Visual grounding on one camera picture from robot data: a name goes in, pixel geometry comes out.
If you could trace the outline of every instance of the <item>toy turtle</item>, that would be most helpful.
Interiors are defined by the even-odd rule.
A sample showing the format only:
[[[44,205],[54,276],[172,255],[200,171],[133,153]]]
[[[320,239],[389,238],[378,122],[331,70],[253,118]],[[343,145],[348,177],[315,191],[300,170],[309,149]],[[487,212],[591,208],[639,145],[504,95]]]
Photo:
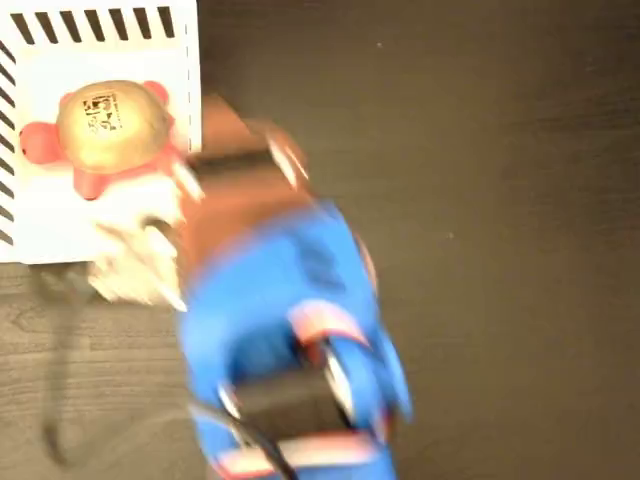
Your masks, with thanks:
[[[67,161],[73,186],[95,200],[113,183],[160,171],[179,158],[171,141],[169,94],[159,83],[113,80],[86,85],[60,100],[55,123],[20,132],[25,158],[37,165]]]

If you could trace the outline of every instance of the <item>gold turtle shell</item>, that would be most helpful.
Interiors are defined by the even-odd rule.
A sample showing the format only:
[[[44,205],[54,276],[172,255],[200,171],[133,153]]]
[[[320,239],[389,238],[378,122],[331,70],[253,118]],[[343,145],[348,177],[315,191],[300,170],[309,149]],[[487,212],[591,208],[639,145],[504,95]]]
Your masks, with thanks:
[[[169,141],[171,128],[160,99],[127,80],[98,82],[77,90],[62,103],[56,124],[69,161],[101,174],[148,163]]]

